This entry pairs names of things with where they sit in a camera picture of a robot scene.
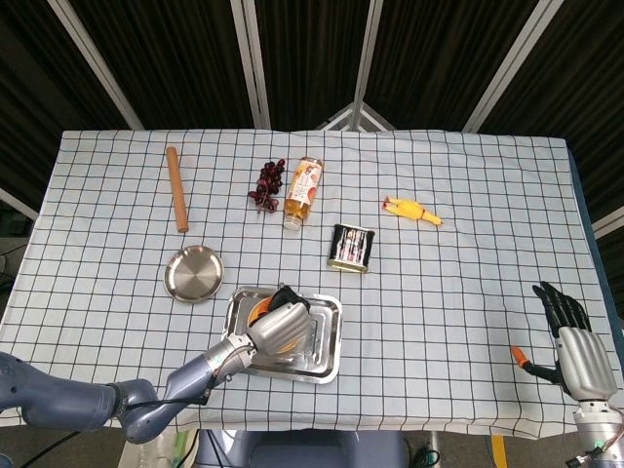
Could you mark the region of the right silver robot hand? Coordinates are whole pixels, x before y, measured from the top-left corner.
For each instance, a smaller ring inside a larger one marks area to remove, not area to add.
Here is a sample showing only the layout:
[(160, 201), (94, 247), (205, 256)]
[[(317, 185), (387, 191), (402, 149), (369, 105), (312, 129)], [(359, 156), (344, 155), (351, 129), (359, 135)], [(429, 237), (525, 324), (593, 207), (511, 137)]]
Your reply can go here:
[(532, 287), (541, 300), (557, 360), (550, 369), (531, 362), (518, 346), (511, 348), (518, 366), (526, 373), (562, 387), (577, 402), (608, 401), (617, 385), (600, 337), (592, 331), (589, 316), (574, 298), (547, 282)]

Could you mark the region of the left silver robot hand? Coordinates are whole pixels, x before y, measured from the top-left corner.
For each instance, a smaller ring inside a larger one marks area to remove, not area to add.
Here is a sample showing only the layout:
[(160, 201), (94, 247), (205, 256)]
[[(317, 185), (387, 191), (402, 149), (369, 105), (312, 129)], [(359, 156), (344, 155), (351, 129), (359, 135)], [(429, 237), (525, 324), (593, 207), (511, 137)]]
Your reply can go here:
[(247, 335), (258, 352), (269, 355), (284, 353), (306, 335), (309, 323), (309, 302), (290, 286), (283, 286), (248, 324)]

